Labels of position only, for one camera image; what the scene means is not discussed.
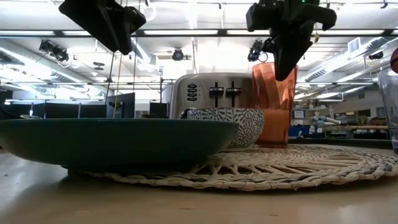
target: patterned bowl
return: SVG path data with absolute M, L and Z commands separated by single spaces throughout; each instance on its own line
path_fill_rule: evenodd
M 262 133 L 264 112 L 249 108 L 205 108 L 188 111 L 188 119 L 229 121 L 239 123 L 238 133 L 228 148 L 246 148 Z

